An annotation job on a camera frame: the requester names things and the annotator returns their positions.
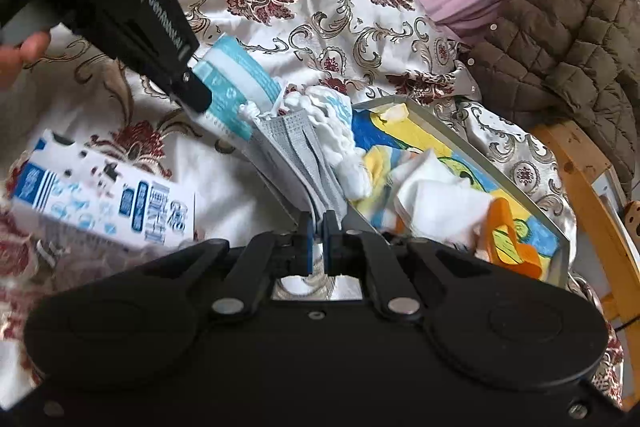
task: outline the silver bolt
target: silver bolt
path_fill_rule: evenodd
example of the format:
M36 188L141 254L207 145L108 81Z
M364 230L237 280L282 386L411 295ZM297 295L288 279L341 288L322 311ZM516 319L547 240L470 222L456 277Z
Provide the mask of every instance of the silver bolt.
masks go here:
M44 414L49 418L62 418L65 415L65 410L58 402L47 400L44 403Z
M398 315L413 315L420 309L420 302L409 297L396 297L386 307Z
M583 403L574 403L569 407L569 416L574 420L584 420L589 413L589 409Z
M215 301L211 308L216 313L220 315L235 315L236 313L240 313L242 309L244 309L244 302L240 299L231 298L223 298Z

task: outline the wooden frame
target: wooden frame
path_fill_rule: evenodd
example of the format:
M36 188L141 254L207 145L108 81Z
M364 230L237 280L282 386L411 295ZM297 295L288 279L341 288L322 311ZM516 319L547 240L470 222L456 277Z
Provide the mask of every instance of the wooden frame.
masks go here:
M573 122L539 126L533 134L556 155L558 171L571 206L602 264L611 293L602 299L609 320L623 323L640 315L640 279L631 251L618 226L591 185L610 162L589 137ZM628 357L635 396L625 400L625 408L640 401L640 321L625 328Z

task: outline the white box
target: white box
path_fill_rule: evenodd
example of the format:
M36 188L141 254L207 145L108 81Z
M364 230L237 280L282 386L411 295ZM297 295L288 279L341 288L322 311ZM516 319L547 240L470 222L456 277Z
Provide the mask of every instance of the white box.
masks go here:
M21 230L76 250L176 250L193 240L194 192L46 130L12 198Z

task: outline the floral bedspread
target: floral bedspread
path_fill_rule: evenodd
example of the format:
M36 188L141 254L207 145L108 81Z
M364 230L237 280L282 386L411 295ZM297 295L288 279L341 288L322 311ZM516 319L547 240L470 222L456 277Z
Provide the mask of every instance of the floral bedspread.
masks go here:
M448 98L477 100L478 88L455 60L455 42L438 31L417 0L179 1L201 42L196 58L228 33L289 89L319 83L353 102L395 93L423 104L443 99L432 106L436 115L507 175L518 176L523 161L531 165L538 174L527 194L575 238L575 217L551 153L481 106L476 114ZM11 92L0 94L0 126L0 168L8 172L0 200L2 407L37 382L21 343L36 300L148 259L79 259L16 229L8 197L24 151L45 128L193 187L199 239L224 237L238 246L265 230L290 227L254 168L232 147L193 124L148 78L63 27L53 30L46 57L26 68Z

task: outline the brown quilted jacket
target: brown quilted jacket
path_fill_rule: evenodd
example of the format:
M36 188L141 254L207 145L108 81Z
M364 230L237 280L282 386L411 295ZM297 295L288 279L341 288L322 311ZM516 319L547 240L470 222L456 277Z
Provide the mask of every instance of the brown quilted jacket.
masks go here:
M525 129L574 119L630 191L640 123L637 2L507 0L469 57L489 110Z

